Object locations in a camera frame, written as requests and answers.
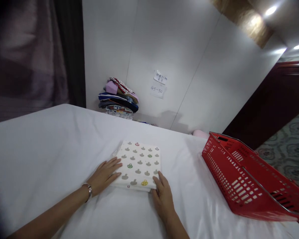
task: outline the red shopping basket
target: red shopping basket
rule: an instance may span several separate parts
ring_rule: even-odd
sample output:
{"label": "red shopping basket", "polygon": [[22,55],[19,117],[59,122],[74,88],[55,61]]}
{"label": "red shopping basket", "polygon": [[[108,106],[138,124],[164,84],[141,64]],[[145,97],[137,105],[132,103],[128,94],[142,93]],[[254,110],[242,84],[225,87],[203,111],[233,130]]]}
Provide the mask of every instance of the red shopping basket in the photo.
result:
{"label": "red shopping basket", "polygon": [[209,132],[202,156],[237,215],[264,221],[299,220],[299,187],[237,139]]}

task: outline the white tablecloth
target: white tablecloth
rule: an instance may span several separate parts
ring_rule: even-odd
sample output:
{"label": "white tablecloth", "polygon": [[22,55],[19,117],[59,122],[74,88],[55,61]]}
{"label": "white tablecloth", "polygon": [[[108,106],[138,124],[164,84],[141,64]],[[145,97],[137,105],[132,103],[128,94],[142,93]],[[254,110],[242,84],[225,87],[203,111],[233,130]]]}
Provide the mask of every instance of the white tablecloth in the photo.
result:
{"label": "white tablecloth", "polygon": [[[81,186],[124,139],[158,145],[162,172],[190,238],[299,238],[296,222],[233,214],[201,152],[205,139],[60,105],[0,123],[0,222],[6,235]],[[62,238],[164,238],[151,195],[109,187],[82,206]]]}

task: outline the handwritten note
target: handwritten note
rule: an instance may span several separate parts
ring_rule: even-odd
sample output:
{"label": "handwritten note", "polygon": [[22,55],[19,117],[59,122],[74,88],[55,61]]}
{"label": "handwritten note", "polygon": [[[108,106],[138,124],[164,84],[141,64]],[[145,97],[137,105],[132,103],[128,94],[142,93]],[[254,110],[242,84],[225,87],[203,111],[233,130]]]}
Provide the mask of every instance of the handwritten note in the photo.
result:
{"label": "handwritten note", "polygon": [[165,85],[167,82],[167,77],[163,76],[159,71],[156,71],[156,74],[154,75],[154,80]]}
{"label": "handwritten note", "polygon": [[158,97],[158,98],[163,98],[164,92],[166,90],[166,86],[157,82],[153,81],[150,87],[150,94],[152,96]]}

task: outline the bracelet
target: bracelet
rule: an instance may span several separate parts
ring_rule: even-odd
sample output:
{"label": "bracelet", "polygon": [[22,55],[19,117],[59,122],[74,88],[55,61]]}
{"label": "bracelet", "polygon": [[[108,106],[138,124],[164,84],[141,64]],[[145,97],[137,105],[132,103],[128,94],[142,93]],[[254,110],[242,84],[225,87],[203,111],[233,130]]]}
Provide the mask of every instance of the bracelet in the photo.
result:
{"label": "bracelet", "polygon": [[88,183],[84,183],[83,185],[87,185],[87,188],[89,189],[89,198],[85,202],[85,203],[87,203],[92,198],[92,188],[91,188],[91,185],[89,185]]}

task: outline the basket handle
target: basket handle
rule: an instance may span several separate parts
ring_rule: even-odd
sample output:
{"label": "basket handle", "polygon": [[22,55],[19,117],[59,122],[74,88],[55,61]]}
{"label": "basket handle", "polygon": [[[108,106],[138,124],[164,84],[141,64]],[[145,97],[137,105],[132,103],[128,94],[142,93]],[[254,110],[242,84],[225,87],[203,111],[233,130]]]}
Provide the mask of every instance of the basket handle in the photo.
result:
{"label": "basket handle", "polygon": [[[219,143],[220,141],[213,135],[214,132],[211,132],[209,131],[209,134],[212,135],[214,137],[214,139],[216,139]],[[233,137],[230,137],[228,135],[225,135],[225,134],[221,134],[221,133],[215,133],[215,134],[219,134],[219,135],[222,135],[222,136],[225,136],[225,137],[228,137],[228,138],[232,138],[234,140],[237,140],[239,142],[241,142],[239,139],[236,139],[236,138],[233,138]],[[244,144],[243,142],[241,142],[244,146],[246,146],[247,148],[249,148],[252,152],[256,153],[253,149],[251,149],[250,147],[248,147],[246,144]],[[297,215],[299,216],[299,213],[298,212],[294,212],[294,211],[290,211],[289,209],[285,208],[283,205],[281,205],[249,172],[247,169],[245,169],[244,166],[242,166],[242,168],[246,171],[246,173],[257,183],[257,185],[259,187],[261,187],[265,193],[267,193],[267,195],[269,197],[271,197],[280,207],[282,207],[283,209],[285,209],[287,212],[291,213],[291,214],[294,214],[294,215]]]}
{"label": "basket handle", "polygon": [[265,191],[265,193],[267,193],[267,195],[269,195],[280,207],[282,207],[283,209],[285,209],[287,212],[289,212],[289,213],[292,213],[292,214],[294,214],[294,215],[297,215],[297,216],[299,216],[299,213],[298,212],[294,212],[294,211],[290,211],[289,209],[287,209],[287,208],[285,208],[283,205],[281,205],[248,171],[247,171],[247,169],[245,169],[245,167],[244,166],[242,166],[242,168],[246,171],[246,173],[257,183],[257,185],[259,186],[259,187],[261,187],[264,191]]}

